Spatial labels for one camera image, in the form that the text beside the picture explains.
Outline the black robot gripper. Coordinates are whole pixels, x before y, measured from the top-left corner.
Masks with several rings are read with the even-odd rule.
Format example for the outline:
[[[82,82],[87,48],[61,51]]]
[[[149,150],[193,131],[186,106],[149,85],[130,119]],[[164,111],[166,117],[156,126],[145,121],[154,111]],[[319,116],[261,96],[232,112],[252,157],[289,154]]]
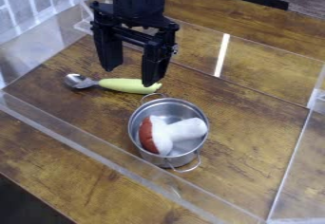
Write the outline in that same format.
[[[94,1],[91,30],[101,65],[111,72],[123,64],[122,42],[144,47],[142,84],[152,86],[165,76],[172,56],[178,52],[180,25],[164,16],[165,0]]]

